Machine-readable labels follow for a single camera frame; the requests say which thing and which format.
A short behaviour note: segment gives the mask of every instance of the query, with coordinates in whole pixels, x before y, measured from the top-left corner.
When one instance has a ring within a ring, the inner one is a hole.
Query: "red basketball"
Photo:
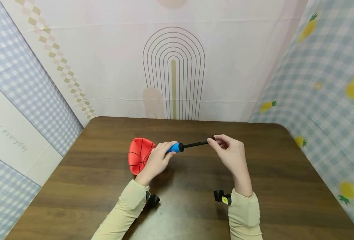
[[[149,139],[143,137],[135,138],[129,147],[128,163],[130,171],[137,175],[146,166],[147,160],[151,154],[151,150],[155,148],[155,144]]]

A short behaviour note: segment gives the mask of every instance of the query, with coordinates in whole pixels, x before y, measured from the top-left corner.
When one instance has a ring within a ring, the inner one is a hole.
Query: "person's left hand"
[[[137,175],[135,181],[143,186],[148,186],[154,177],[165,170],[171,157],[176,154],[176,152],[166,154],[167,150],[176,143],[177,141],[159,143],[157,147],[151,151],[146,166]]]

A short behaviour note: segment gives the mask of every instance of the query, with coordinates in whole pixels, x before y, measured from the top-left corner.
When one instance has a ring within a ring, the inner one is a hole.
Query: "blue pump handle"
[[[168,152],[183,152],[183,151],[184,151],[184,145],[180,142],[177,142],[172,147],[170,147],[166,153],[168,153]]]

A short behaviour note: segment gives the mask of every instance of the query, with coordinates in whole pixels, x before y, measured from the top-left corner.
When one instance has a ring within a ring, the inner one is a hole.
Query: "fabric wall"
[[[82,129],[0,3],[0,239]]]
[[[248,121],[307,0],[1,2],[85,126]]]
[[[251,122],[285,126],[354,222],[354,1],[308,5]]]

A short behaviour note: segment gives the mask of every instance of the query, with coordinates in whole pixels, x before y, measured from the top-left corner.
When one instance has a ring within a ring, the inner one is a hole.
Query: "black clip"
[[[161,199],[159,199],[157,195],[151,194],[150,192],[146,192],[146,202],[149,205],[149,207],[151,208],[155,207],[160,200]]]
[[[232,198],[230,197],[230,194],[224,194],[223,190],[215,190],[213,191],[214,193],[214,200],[217,202],[223,202],[224,204],[227,204],[230,206],[232,204]]]

